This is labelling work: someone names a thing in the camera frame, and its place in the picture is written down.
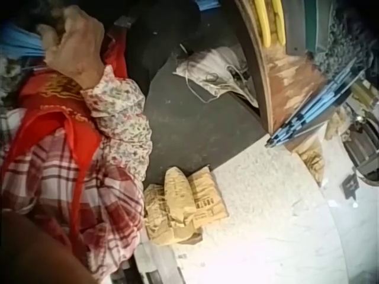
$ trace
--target wooden panel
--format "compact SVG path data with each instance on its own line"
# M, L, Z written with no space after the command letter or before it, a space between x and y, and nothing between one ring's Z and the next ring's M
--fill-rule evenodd
M238 34L237 36L245 52L256 88L262 125L272 134L304 100L325 83L325 79L305 55L286 55L285 47L277 40L271 0L266 0L271 30L271 47L267 49L262 47L259 36L261 29L255 20L257 17L253 2L225 0L221 4L224 2L225 5L229 2L229 7L235 4L248 29L250 44L247 46L244 46L247 42L246 37L242 38Z

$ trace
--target dark fabric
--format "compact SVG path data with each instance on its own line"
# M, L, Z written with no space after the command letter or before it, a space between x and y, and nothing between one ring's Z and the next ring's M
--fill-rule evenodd
M136 5L135 0L108 0L103 5L84 2L80 3L81 8L101 21L105 29ZM145 0L144 4L127 33L125 57L129 77L147 96L151 81L172 50L196 32L200 10L192 0Z

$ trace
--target white plastic bag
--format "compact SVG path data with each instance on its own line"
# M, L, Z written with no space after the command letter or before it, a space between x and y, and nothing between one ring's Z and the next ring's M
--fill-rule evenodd
M240 77L237 82L233 74ZM242 68L237 55L228 47L218 47L199 53L194 53L179 64L174 74L186 79L188 88L201 101L208 103L226 92L236 92L246 98L254 107L258 107L256 99L251 95L242 76ZM209 91L214 98L203 100L189 85L189 79Z

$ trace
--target gold embroidery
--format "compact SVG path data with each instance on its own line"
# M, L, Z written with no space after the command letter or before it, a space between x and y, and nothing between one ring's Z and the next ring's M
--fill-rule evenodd
M79 122L87 122L89 123L93 128L95 128L95 124L90 121L89 119L87 119L87 117L83 116L82 114L74 111L73 109L71 108L68 108L66 106L63 106L63 105L42 105L40 107L40 109L42 110L45 110L45 109L49 109L49 108L61 108L63 109L64 111L66 111L68 113L68 115L70 117L72 117L73 119L79 121Z
M51 75L51 78L42 87L40 94L46 98L57 96L83 101L80 91L81 87L72 79L63 75Z

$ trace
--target barcode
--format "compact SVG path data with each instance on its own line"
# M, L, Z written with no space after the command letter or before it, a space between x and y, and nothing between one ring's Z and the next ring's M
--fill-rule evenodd
M210 205L212 205L212 204L214 204L214 200L213 200L213 198L207 198L207 199L205 199L205 200L202 200L202 201L200 201L200 202L197 202L197 203L196 203L196 208L197 208L197 209L201 209L201 208L204 208L204 207L210 206Z

